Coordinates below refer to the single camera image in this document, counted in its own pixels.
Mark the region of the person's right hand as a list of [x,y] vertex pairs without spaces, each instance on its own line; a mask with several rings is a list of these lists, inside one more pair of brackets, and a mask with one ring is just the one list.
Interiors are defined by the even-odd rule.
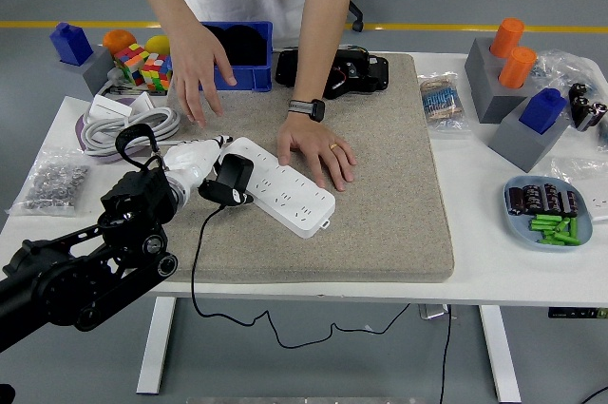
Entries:
[[232,66],[218,38],[199,21],[169,34],[173,64],[173,85],[183,112],[191,123],[205,127],[200,95],[217,115],[223,114],[215,83],[218,68],[230,87],[237,84]]

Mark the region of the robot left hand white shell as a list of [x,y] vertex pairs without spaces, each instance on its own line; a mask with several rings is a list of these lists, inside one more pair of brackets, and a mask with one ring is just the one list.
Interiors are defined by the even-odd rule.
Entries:
[[223,148],[234,139],[219,135],[205,141],[181,143],[164,156],[165,176],[181,210],[194,191],[204,199],[223,206],[250,203],[246,193],[254,164],[236,154],[220,157]]

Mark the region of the person's left hand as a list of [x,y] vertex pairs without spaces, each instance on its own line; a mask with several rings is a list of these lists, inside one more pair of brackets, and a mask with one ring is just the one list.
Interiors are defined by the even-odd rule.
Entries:
[[288,165],[291,153],[299,151],[311,170],[311,179],[321,188],[326,187],[324,168],[338,191],[345,191],[346,183],[354,181],[357,160],[349,143],[302,113],[287,114],[278,130],[276,147],[280,165]]

